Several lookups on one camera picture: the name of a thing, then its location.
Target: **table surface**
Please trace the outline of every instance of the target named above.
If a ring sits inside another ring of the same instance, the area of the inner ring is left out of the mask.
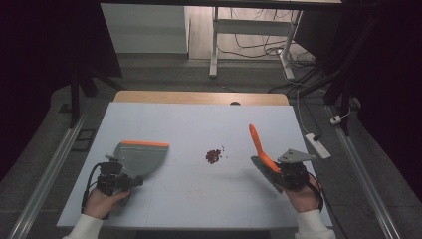
[[[239,102],[241,107],[230,106]],[[119,92],[65,206],[59,227],[74,226],[81,188],[91,169],[122,140],[169,143],[163,164],[135,188],[105,226],[126,229],[251,230],[296,227],[296,212],[253,165],[252,123],[273,160],[289,148],[306,152],[296,115],[284,95]],[[222,158],[209,164],[210,149]],[[315,174],[310,162],[308,171]],[[322,220],[330,226],[326,208]]]

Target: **orange brush handle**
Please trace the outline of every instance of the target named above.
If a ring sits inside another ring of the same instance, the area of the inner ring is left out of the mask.
[[[257,130],[255,129],[253,124],[249,124],[249,132],[251,133],[252,141],[254,142],[255,149],[257,150],[258,157],[261,159],[261,161],[266,166],[270,167],[274,172],[280,173],[280,169],[271,160],[271,158],[264,153],[263,148],[261,147],[261,142],[260,138],[258,137]]]

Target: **metal rail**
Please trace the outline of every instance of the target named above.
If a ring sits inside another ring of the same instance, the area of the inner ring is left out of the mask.
[[[80,119],[76,122],[76,125],[66,131],[65,136],[60,142],[52,160],[44,171],[43,176],[19,216],[19,219],[16,221],[12,232],[9,234],[8,239],[21,239],[27,237],[38,213],[41,210],[41,207],[44,204],[44,201],[50,192],[50,189],[53,186],[54,181],[57,178],[57,175],[62,168],[63,163],[65,162],[65,159],[68,156],[69,151],[71,150],[75,138],[78,136],[78,132],[87,118],[91,104],[92,100],[88,100],[87,106],[85,107]]]
[[[326,106],[325,108],[328,113],[333,116],[330,107]],[[381,229],[384,232],[385,238],[400,239],[401,237],[394,224],[394,221],[388,213],[388,210],[385,207],[381,196],[376,190],[375,185],[372,183],[372,179],[369,173],[367,172],[359,154],[357,153],[351,138],[345,136],[343,130],[341,130],[340,127],[336,128],[336,132],[344,148],[344,151],[350,159],[351,165],[353,166],[356,177],[362,186],[366,198],[368,199],[369,203],[375,211],[376,218],[378,219],[379,225],[381,226]]]

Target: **human hand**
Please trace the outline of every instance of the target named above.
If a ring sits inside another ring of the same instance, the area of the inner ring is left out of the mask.
[[[317,190],[321,189],[320,184],[314,179],[313,176],[309,176],[310,184],[312,184]],[[308,212],[318,209],[318,201],[316,194],[307,186],[304,186],[302,190],[294,192],[283,188],[292,206],[298,213]]]
[[[114,196],[106,196],[99,189],[94,188],[90,193],[84,214],[103,219],[111,212],[115,204],[130,195],[130,191],[123,191]]]

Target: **cable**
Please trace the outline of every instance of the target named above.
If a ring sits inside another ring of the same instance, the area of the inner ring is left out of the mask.
[[[97,163],[94,166],[93,170],[91,170],[90,177],[88,178],[88,182],[87,182],[87,187],[85,189],[84,196],[82,198],[81,213],[84,213],[85,205],[87,205],[88,196],[89,196],[89,193],[90,193],[90,187],[92,185],[94,185],[94,184],[91,184],[91,180],[93,179],[94,172],[96,171],[97,167],[99,167],[101,165],[102,165],[101,163]]]
[[[316,62],[315,61],[299,61],[298,60],[298,57],[300,55],[302,55],[302,54],[305,54],[305,53],[307,53],[307,52],[302,52],[302,53],[298,54],[296,56],[296,59],[294,60],[293,57],[292,57],[292,53],[289,52],[289,57],[290,57],[289,62],[292,65],[294,65],[295,67],[297,67],[297,68],[303,68],[303,67],[308,67],[308,66],[315,66],[316,65]]]
[[[95,182],[93,182],[93,184],[91,184],[91,185],[90,185],[90,188],[91,188],[92,186],[94,186],[96,183],[97,183],[96,181],[95,181]]]
[[[258,13],[257,14],[259,14],[257,17],[255,17],[253,20],[255,20],[255,19],[257,19],[257,18],[259,18],[259,17],[261,17],[261,15],[262,15],[262,13],[264,12],[264,10],[267,10],[267,9],[261,9],[261,10],[259,10],[258,11]],[[239,19],[239,17],[237,16],[237,14],[236,14],[236,12],[233,10],[233,8],[230,8],[230,17],[232,18],[232,19],[234,19],[233,18],[233,15],[235,15],[235,17],[236,17],[236,19]],[[275,12],[275,15],[274,15],[274,17],[273,17],[273,21],[276,19],[276,15],[277,15],[277,10],[276,10],[276,12]],[[277,54],[271,54],[272,52],[274,52],[274,51],[276,51],[277,52],[277,50],[279,50],[280,49],[280,47],[273,47],[273,48],[269,48],[269,49],[266,49],[266,47],[268,46],[268,45],[274,45],[274,44],[281,44],[281,43],[284,43],[284,42],[286,42],[286,40],[283,40],[283,41],[277,41],[277,42],[272,42],[272,43],[269,43],[268,41],[269,41],[269,39],[270,39],[270,36],[267,36],[267,40],[266,40],[266,42],[265,43],[263,43],[263,44],[259,44],[259,45],[252,45],[252,46],[242,46],[240,43],[239,43],[239,40],[238,40],[238,37],[237,37],[237,34],[234,34],[235,35],[235,40],[236,40],[236,44],[238,45],[238,47],[240,47],[240,48],[244,48],[244,49],[249,49],[249,48],[257,48],[257,47],[264,47],[264,52],[266,53],[266,55],[260,55],[259,57],[264,57],[264,56],[276,56]],[[234,54],[234,55],[238,55],[238,56],[242,56],[242,57],[248,57],[248,58],[257,58],[256,56],[246,56],[246,55],[242,55],[242,54],[238,54],[238,53],[234,53],[234,52],[226,52],[226,53],[229,53],[229,54]]]
[[[351,111],[351,109],[350,109],[350,106],[349,106],[349,107],[348,107],[348,113],[347,113],[346,115],[344,115],[344,116],[340,117],[340,118],[341,118],[341,119],[343,119],[343,118],[347,117],[347,116],[350,114],[350,111]]]
[[[217,81],[214,81],[220,88],[222,88],[222,89],[224,89],[224,90],[227,90],[227,91],[229,91],[229,92],[231,92],[231,93],[237,93],[237,92],[235,92],[235,91],[233,91],[233,90],[231,90],[230,88],[227,88],[227,87],[225,87],[225,86],[223,86],[223,85],[221,85],[220,83],[218,83]]]
[[[322,194],[323,198],[325,198],[325,205],[326,205],[326,208],[327,208],[327,209],[329,209],[329,211],[331,211],[331,212],[332,212],[332,207],[331,207],[331,204],[330,204],[330,203],[329,203],[329,201],[328,201],[328,198],[326,197],[325,191],[324,191],[324,190],[320,190],[320,193]],[[340,224],[340,222],[339,222],[339,220],[338,220],[337,216],[335,215],[335,213],[333,213],[333,212],[332,212],[332,213],[331,213],[331,215],[332,215],[332,217],[334,218],[334,221],[337,223],[337,226],[338,226],[338,228],[340,229],[341,233],[343,234],[344,238],[345,238],[345,239],[348,239],[348,236],[347,236],[347,234],[345,233],[344,228],[341,226],[341,224]]]
[[[306,85],[306,84],[296,83],[296,82],[289,81],[288,78],[287,78],[287,76],[286,76],[285,71],[283,71],[283,77],[285,78],[286,82],[288,82],[290,84],[294,84],[294,85],[297,85],[297,86],[304,86],[304,87],[308,87],[309,86],[309,85]]]
[[[313,67],[311,68],[304,76],[302,76],[300,79],[298,79],[297,84],[295,87],[292,87],[290,90],[287,91],[286,95],[288,98],[291,98],[291,92],[297,91],[299,87],[307,87],[309,85],[306,85],[305,82],[307,82],[314,74],[316,74],[319,71],[319,68]]]
[[[311,76],[313,76],[314,74],[315,74],[315,70],[316,70],[316,68],[312,68],[312,69],[310,69],[309,71],[307,71],[301,78],[299,78],[298,79],[298,81],[297,82],[291,82],[291,81],[288,81],[290,84],[297,84],[298,82],[301,82],[303,79],[305,79],[305,78],[310,78]],[[269,94],[270,92],[272,92],[273,90],[276,90],[276,89],[280,89],[280,88],[283,88],[283,87],[285,87],[286,85],[281,85],[281,86],[277,86],[277,87],[273,87],[273,88],[271,88],[271,89],[269,89],[268,91],[267,91],[267,93]],[[290,93],[290,91],[292,90],[292,89],[294,89],[295,87],[293,87],[293,88],[291,88],[291,89],[289,89],[289,91],[286,93],[286,95],[288,96],[288,98],[289,98],[289,93]]]
[[[285,15],[283,15],[283,16],[281,16],[281,17],[279,17],[279,15],[277,15],[277,11],[279,11],[279,10],[276,10],[276,17],[278,17],[278,18],[284,18],[284,17],[286,17],[287,15],[289,15],[289,13],[291,13],[292,12],[292,10],[289,10]]]
[[[299,90],[300,88],[303,88],[303,87],[309,87],[309,86],[311,86],[313,83],[315,83],[315,82],[317,82],[317,81],[319,81],[321,78],[323,78],[323,76],[324,76],[324,74],[323,74],[323,72],[322,72],[322,74],[319,76],[319,77],[317,77],[315,80],[313,80],[313,82],[312,83],[309,83],[308,85],[306,85],[305,83],[308,81],[308,80],[310,80],[311,79],[311,77],[313,76],[313,75],[315,75],[317,72],[319,72],[320,71],[320,69],[318,69],[318,68],[316,68],[316,70],[315,71],[313,71],[310,75],[308,75],[306,78],[304,78],[303,80],[301,80],[301,83],[303,84],[303,86],[295,86],[295,87],[293,87],[293,88],[291,88],[287,93],[286,93],[286,95],[287,95],[287,97],[288,98],[293,98],[294,96],[292,96],[292,92],[293,92],[293,94],[297,91],[297,90]]]
[[[217,45],[217,49],[218,49],[220,52],[222,52],[222,53],[233,54],[233,55],[237,55],[237,56],[241,56],[241,57],[246,57],[246,58],[261,58],[261,57],[266,57],[266,56],[267,56],[267,54],[258,55],[258,56],[246,56],[246,55],[242,55],[242,54],[235,53],[235,52],[226,52],[226,51],[221,50],[221,49],[218,47],[218,45]]]
[[[304,104],[305,104],[305,107],[307,107],[308,112],[311,114],[311,117],[312,117],[312,119],[313,119],[313,121],[314,121],[314,124],[316,125],[317,130],[319,131],[319,135],[317,135],[317,136],[316,136],[316,137],[317,137],[317,139],[319,139],[319,138],[321,138],[321,137],[322,137],[322,135],[323,135],[322,129],[320,129],[319,124],[317,123],[317,120],[316,120],[316,118],[314,117],[314,114],[311,112],[310,107],[308,106],[307,102],[305,101],[305,98],[304,98]]]
[[[305,131],[307,134],[310,134],[310,133],[307,131],[307,129],[304,127],[304,123],[302,122],[301,109],[299,108],[299,91],[297,91],[297,100],[296,100],[296,104],[297,104],[297,107],[298,107],[298,115],[299,115],[299,120],[301,121],[301,126],[302,126],[302,128],[304,129],[304,131]]]
[[[318,199],[318,205],[317,208],[319,209],[319,212],[322,211],[323,209],[323,198],[322,198],[322,193],[321,193],[321,188],[319,186],[319,182],[317,181],[317,179],[308,172],[308,175],[310,175],[311,177],[314,178],[314,180],[316,181],[316,185],[317,188],[315,186],[313,186],[309,181],[305,182],[305,185],[316,195],[316,198]]]

